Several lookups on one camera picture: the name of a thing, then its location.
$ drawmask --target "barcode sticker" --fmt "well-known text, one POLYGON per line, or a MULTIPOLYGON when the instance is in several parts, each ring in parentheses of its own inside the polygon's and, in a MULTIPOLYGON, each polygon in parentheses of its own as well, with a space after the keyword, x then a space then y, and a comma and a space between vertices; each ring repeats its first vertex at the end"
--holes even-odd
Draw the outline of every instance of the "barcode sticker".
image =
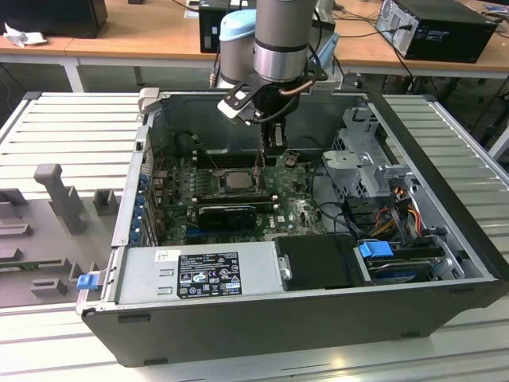
POLYGON ((178 256, 181 255, 180 249, 167 249, 166 251, 156 251, 156 258, 154 261, 178 261, 178 256))

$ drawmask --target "gray holder block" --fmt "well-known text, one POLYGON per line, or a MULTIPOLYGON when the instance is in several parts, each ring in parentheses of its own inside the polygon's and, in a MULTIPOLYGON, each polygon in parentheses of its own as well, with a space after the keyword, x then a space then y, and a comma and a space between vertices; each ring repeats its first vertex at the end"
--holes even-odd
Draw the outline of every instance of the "gray holder block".
POLYGON ((80 209, 76 207, 62 183, 61 174, 62 167, 59 164, 43 164, 37 167, 33 178, 46 188, 52 199, 53 209, 61 216, 71 235, 76 235, 83 230, 84 224, 80 219, 80 209))
POLYGON ((0 189, 0 201, 10 201, 13 205, 28 203, 19 189, 0 189))
POLYGON ((0 224, 0 239, 4 237, 26 237, 32 233, 28 224, 0 224))
MULTIPOLYGON (((76 191, 74 186, 71 185, 70 187, 65 187, 65 190, 67 191, 67 195, 69 195, 69 200, 71 201, 72 208, 78 212, 81 212, 81 210, 83 209, 83 202, 81 201, 80 195, 78 195, 78 192, 76 191)), ((55 213, 55 215, 60 216, 60 214, 58 213, 53 204, 53 201, 49 201, 48 203, 53 212, 55 213)))
POLYGON ((119 203, 113 189, 98 189, 94 193, 94 207, 97 216, 116 215, 119 203))
POLYGON ((67 257, 64 257, 60 260, 55 260, 51 263, 39 265, 39 270, 46 274, 70 272, 71 268, 72 265, 67 257))
POLYGON ((13 204, 10 201, 0 201, 0 219, 19 219, 13 204))
POLYGON ((38 279, 32 281, 30 290, 38 298, 63 296, 67 293, 67 287, 60 279, 38 279))
POLYGON ((71 267, 71 273, 69 274, 69 281, 71 283, 76 283, 83 273, 84 272, 81 270, 80 265, 78 263, 74 263, 71 267))
POLYGON ((19 248, 0 248, 0 263, 18 261, 22 256, 19 248))

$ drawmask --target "white paper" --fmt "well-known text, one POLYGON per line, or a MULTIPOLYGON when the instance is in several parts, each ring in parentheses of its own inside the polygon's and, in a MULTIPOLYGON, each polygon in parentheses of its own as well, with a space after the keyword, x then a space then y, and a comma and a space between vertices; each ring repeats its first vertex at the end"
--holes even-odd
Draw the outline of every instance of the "white paper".
POLYGON ((160 261, 178 261, 178 256, 181 255, 180 249, 168 249, 166 251, 156 251, 155 262, 160 261))
POLYGON ((6 32, 3 34, 3 37, 9 40, 12 44, 21 46, 22 48, 24 48, 25 45, 44 44, 45 42, 48 42, 42 33, 21 32, 17 29, 11 28, 7 25, 7 23, 5 23, 4 26, 6 27, 6 32))

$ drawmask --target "black computer tower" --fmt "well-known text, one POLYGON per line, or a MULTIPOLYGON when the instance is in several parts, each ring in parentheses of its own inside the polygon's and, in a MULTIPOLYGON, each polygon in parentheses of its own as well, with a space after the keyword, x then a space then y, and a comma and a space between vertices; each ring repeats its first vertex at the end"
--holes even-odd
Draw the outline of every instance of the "black computer tower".
POLYGON ((385 0, 376 23, 407 60, 466 63, 477 62, 496 27, 453 0, 385 0))
POLYGON ((256 8, 256 0, 200 0, 200 51, 217 53, 221 20, 227 12, 256 8))
POLYGON ((6 0, 0 22, 46 36, 95 38, 106 23, 104 0, 6 0))

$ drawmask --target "sticker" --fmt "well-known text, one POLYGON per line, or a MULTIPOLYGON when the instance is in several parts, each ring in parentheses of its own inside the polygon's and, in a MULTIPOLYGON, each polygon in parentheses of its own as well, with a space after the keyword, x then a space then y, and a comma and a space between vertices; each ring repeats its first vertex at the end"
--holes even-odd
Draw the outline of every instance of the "sticker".
POLYGON ((20 267, 4 267, 0 268, 0 273, 9 273, 9 272, 21 272, 22 269, 20 267))
POLYGON ((166 251, 156 251, 156 258, 154 261, 177 261, 178 256, 181 255, 180 249, 168 249, 166 251))
POLYGON ((168 257, 178 257, 177 296, 179 298, 242 294, 238 252, 202 255, 179 255, 180 251, 176 252, 179 252, 178 255, 168 254, 168 257))

